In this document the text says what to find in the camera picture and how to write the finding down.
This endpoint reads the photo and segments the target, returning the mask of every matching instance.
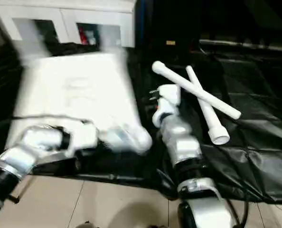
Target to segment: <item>pipe end cap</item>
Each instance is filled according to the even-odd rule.
[[[161,75],[163,71],[162,69],[164,68],[165,68],[165,64],[160,61],[155,61],[151,66],[151,69],[153,70],[153,72],[155,72],[158,75]]]
[[[230,140],[230,136],[224,126],[213,127],[208,131],[208,135],[215,145],[226,144]]]

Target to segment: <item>red object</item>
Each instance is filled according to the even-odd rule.
[[[88,45],[87,37],[82,28],[79,28],[79,35],[80,35],[81,43],[83,45]]]

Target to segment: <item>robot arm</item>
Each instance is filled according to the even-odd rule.
[[[178,207],[180,226],[231,228],[231,214],[213,180],[206,175],[207,164],[200,144],[191,135],[191,126],[179,116],[178,86],[162,85],[158,92],[158,109],[152,121],[160,129],[176,174],[178,194],[182,201]]]
[[[0,210],[5,199],[33,167],[52,151],[69,147],[71,135],[48,125],[26,129],[17,143],[0,155]]]
[[[152,143],[150,135],[140,125],[118,126],[99,132],[92,123],[81,123],[71,133],[63,127],[31,126],[11,148],[0,155],[0,210],[17,184],[37,164],[72,158],[74,153],[68,156],[68,150],[96,147],[98,140],[114,152],[129,150],[141,155]]]

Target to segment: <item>black cloth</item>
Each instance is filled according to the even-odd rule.
[[[54,56],[94,51],[74,44],[55,45]],[[190,54],[169,58],[128,49],[127,68],[144,127],[153,138],[153,146],[144,157],[132,152],[112,153],[99,145],[77,152],[77,159],[38,166],[35,175],[112,182],[160,191],[175,199],[176,181],[168,153],[159,131],[152,125],[155,109],[149,103],[149,91],[169,83],[151,70],[154,60],[187,77],[186,65],[192,65],[202,86],[242,112],[234,121],[217,111],[231,136],[229,143],[214,146],[196,98],[182,90],[180,111],[198,138],[222,196],[267,203],[282,203],[282,60],[263,60],[246,56],[208,56]],[[22,67],[13,49],[0,50],[0,120],[9,118],[15,105]],[[9,125],[0,127],[0,153]]]

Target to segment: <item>white plastic pipe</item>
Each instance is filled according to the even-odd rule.
[[[186,67],[188,77],[190,81],[197,87],[202,89],[202,86],[191,66]],[[221,125],[213,107],[198,98],[201,110],[208,126],[208,135],[211,138],[213,144],[222,145],[230,140],[230,136],[224,126]]]
[[[196,97],[206,101],[214,108],[220,110],[221,112],[225,113],[226,115],[232,117],[233,119],[238,119],[241,116],[241,112],[237,109],[229,106],[222,100],[218,99],[217,97],[211,95],[207,91],[195,86],[190,81],[186,80],[185,78],[181,77],[174,71],[168,69],[163,63],[160,61],[156,61],[151,66],[152,70],[159,75],[166,77],[168,80],[178,84],[182,88],[186,89]]]

